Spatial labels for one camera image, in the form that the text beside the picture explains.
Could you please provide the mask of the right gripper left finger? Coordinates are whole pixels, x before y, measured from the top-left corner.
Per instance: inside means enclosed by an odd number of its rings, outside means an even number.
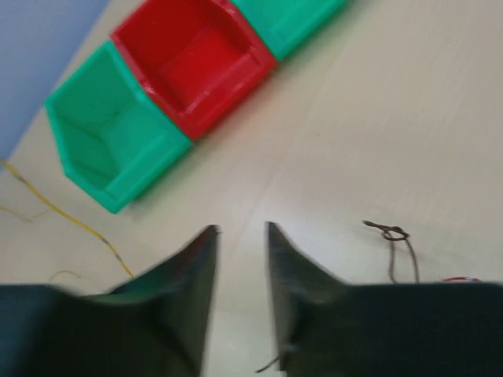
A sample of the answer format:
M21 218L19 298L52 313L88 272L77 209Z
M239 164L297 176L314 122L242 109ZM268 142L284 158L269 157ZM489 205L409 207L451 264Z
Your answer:
M198 376L211 315L218 229L100 295L1 287L4 376Z

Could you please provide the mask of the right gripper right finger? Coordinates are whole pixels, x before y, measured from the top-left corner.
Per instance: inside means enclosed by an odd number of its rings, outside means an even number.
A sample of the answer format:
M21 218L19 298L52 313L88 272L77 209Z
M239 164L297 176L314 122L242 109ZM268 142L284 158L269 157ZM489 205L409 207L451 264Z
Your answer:
M286 375L501 375L500 283L348 284L273 222L266 248Z

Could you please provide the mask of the red bin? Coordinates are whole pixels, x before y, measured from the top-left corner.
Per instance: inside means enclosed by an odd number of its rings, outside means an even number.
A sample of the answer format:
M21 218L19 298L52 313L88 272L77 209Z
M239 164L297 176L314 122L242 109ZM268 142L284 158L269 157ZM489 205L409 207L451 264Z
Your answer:
M111 40L150 99L193 141L277 63L230 1L145 1Z

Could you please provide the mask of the far green bin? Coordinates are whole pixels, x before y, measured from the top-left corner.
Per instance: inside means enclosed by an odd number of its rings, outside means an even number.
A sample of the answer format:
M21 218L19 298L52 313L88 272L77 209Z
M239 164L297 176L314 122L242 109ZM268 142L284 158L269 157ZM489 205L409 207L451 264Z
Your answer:
M233 1L278 61L293 53L345 3L344 0Z

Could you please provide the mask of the near green bin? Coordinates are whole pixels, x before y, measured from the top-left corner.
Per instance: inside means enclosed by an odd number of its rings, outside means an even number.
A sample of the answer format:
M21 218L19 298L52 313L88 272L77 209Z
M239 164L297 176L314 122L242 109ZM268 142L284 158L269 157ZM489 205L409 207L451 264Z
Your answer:
M193 145L104 42L46 99L65 175L113 214Z

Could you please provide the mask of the green bin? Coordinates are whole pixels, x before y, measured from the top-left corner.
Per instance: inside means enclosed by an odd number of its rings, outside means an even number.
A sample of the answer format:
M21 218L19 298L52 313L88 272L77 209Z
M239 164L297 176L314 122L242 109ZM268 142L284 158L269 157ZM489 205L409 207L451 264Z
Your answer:
M278 61L293 53L345 3L344 0L233 1Z
M113 214L193 145L104 42L46 99L65 175Z

